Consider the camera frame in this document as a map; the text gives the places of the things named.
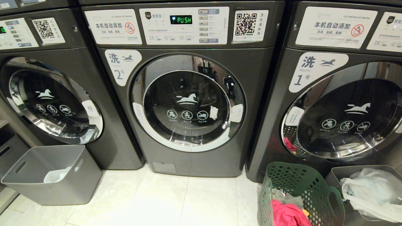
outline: washing machine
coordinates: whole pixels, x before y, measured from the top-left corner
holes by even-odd
[[[241,174],[283,1],[83,7],[154,172]]]
[[[402,11],[331,2],[293,6],[247,177],[270,162],[381,163],[401,147]]]
[[[75,6],[75,0],[2,0],[0,15]]]
[[[144,163],[79,8],[0,17],[2,98],[44,145],[85,144],[103,169]]]

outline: plastic bag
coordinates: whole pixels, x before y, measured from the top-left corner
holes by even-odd
[[[344,199],[361,215],[402,223],[402,181],[391,173],[365,168],[340,183]]]

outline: red cloth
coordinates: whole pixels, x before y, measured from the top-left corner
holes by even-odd
[[[273,199],[272,208],[275,226],[311,226],[306,215],[295,204],[282,204]]]

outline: white tile floor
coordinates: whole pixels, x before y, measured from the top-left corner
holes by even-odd
[[[86,205],[41,206],[19,195],[1,226],[257,226],[257,183],[164,175],[148,166],[104,171]]]

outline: perforated plastic basket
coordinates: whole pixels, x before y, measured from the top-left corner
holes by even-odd
[[[328,186],[315,169],[299,164],[273,162],[268,165],[259,197],[262,226],[274,226],[272,188],[302,196],[304,209],[313,226],[341,226],[345,219],[342,198],[337,188]]]

